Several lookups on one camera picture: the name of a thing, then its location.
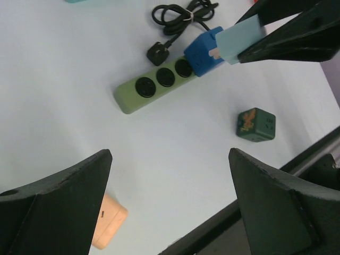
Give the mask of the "green power strip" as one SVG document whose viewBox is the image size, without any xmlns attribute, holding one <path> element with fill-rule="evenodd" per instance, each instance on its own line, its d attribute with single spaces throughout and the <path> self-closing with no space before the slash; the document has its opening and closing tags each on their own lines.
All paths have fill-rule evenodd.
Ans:
<svg viewBox="0 0 340 255">
<path fill-rule="evenodd" d="M 182 56 L 119 85 L 114 99 L 123 113 L 132 114 L 196 77 Z"/>
</svg>

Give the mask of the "teal mountain-shaped power strip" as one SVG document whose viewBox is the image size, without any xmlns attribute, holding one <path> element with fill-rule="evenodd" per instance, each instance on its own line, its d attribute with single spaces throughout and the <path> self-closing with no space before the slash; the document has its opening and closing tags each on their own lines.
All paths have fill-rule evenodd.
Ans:
<svg viewBox="0 0 340 255">
<path fill-rule="evenodd" d="M 65 0 L 67 3 L 70 3 L 70 4 L 75 4 L 75 3 L 81 3 L 81 2 L 84 2 L 86 0 Z"/>
</svg>

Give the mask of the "light blue plug charger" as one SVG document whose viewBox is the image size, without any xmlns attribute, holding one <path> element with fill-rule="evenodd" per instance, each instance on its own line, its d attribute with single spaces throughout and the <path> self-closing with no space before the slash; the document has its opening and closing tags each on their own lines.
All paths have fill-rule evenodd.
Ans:
<svg viewBox="0 0 340 255">
<path fill-rule="evenodd" d="M 253 15 L 216 34 L 216 47 L 209 51 L 215 60 L 222 59 L 230 65 L 239 63 L 238 55 L 266 36 L 258 15 Z"/>
</svg>

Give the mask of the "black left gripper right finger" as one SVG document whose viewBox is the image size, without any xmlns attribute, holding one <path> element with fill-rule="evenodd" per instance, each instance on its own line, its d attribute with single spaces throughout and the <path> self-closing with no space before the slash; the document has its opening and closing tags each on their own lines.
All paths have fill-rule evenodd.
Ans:
<svg viewBox="0 0 340 255">
<path fill-rule="evenodd" d="M 252 254 L 339 254 L 339 191 L 229 152 Z"/>
</svg>

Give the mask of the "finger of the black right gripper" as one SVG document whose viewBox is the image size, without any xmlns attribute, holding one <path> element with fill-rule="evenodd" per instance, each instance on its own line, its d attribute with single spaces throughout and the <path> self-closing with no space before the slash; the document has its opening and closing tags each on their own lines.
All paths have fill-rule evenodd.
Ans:
<svg viewBox="0 0 340 255">
<path fill-rule="evenodd" d="M 293 14 L 307 12 L 318 3 L 319 1 L 311 0 L 256 1 L 236 23 L 240 23 L 241 21 L 257 15 L 260 23 L 264 26 L 283 18 L 287 18 Z"/>
<path fill-rule="evenodd" d="M 238 55 L 240 63 L 263 60 L 324 62 L 339 51 L 339 0 L 312 9 L 265 36 Z"/>
</svg>

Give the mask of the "blue cube socket adapter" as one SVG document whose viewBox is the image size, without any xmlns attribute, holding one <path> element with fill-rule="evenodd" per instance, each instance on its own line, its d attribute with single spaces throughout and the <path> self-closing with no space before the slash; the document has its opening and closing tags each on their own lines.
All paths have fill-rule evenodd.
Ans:
<svg viewBox="0 0 340 255">
<path fill-rule="evenodd" d="M 199 35 L 184 51 L 184 56 L 190 63 L 196 76 L 201 77 L 224 63 L 222 58 L 214 59 L 209 52 L 217 47 L 216 35 L 223 31 L 216 27 Z"/>
</svg>

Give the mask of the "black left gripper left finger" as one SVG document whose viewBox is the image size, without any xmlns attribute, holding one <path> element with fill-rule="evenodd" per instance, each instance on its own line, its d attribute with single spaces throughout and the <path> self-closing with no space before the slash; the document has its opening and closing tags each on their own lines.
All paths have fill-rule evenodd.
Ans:
<svg viewBox="0 0 340 255">
<path fill-rule="evenodd" d="M 1 193 L 1 254 L 88 254 L 112 164 L 103 149 Z"/>
</svg>

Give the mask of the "dark green cube socket adapter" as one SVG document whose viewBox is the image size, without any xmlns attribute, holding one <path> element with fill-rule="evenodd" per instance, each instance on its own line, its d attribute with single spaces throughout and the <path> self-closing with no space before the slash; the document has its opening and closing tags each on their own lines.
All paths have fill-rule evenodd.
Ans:
<svg viewBox="0 0 340 255">
<path fill-rule="evenodd" d="M 276 116 L 256 107 L 241 112 L 237 118 L 236 135 L 251 142 L 273 140 L 276 136 Z"/>
</svg>

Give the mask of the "beige cube socket adapter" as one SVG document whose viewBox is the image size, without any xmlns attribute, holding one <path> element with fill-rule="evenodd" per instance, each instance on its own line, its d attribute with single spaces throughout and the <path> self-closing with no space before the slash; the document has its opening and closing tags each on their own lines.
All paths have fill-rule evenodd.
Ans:
<svg viewBox="0 0 340 255">
<path fill-rule="evenodd" d="M 104 249 L 128 216 L 128 210 L 107 193 L 101 203 L 92 245 Z"/>
</svg>

